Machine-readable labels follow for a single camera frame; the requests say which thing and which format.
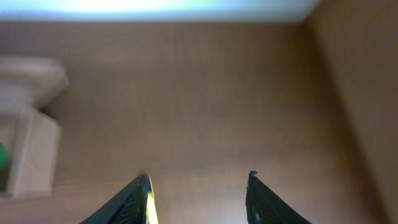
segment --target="green ball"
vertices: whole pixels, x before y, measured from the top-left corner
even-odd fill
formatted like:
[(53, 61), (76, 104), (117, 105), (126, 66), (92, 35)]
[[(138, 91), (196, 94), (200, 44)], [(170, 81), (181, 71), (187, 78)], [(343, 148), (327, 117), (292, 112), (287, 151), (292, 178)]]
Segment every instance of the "green ball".
[(0, 142), (0, 170), (8, 165), (8, 152), (6, 147)]

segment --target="green object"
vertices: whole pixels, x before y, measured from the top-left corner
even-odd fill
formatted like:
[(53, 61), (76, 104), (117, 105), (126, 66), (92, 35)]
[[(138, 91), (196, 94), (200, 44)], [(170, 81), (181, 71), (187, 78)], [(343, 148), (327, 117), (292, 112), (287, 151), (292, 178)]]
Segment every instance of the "green object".
[(8, 153), (6, 147), (0, 142), (0, 170), (8, 165)]

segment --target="open box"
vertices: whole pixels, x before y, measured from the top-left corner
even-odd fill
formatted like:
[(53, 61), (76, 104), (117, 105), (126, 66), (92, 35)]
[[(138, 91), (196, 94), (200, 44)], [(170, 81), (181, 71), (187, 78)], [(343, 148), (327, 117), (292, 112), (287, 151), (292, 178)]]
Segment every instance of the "open box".
[(8, 168), (0, 175), (0, 194), (51, 194), (59, 137), (58, 124), (33, 108), (0, 108), (0, 141), (9, 155)]

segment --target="brown wall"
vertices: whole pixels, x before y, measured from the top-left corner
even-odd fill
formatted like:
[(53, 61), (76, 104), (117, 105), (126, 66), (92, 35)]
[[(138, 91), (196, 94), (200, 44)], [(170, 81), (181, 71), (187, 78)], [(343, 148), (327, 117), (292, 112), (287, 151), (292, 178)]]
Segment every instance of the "brown wall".
[(159, 221), (247, 223), (248, 172), (313, 223), (382, 223), (302, 26), (5, 23), (0, 54), (70, 79), (52, 197), (0, 198), (0, 223), (78, 223), (145, 169)]
[(310, 18), (393, 223), (398, 223), (398, 1), (326, 0)]

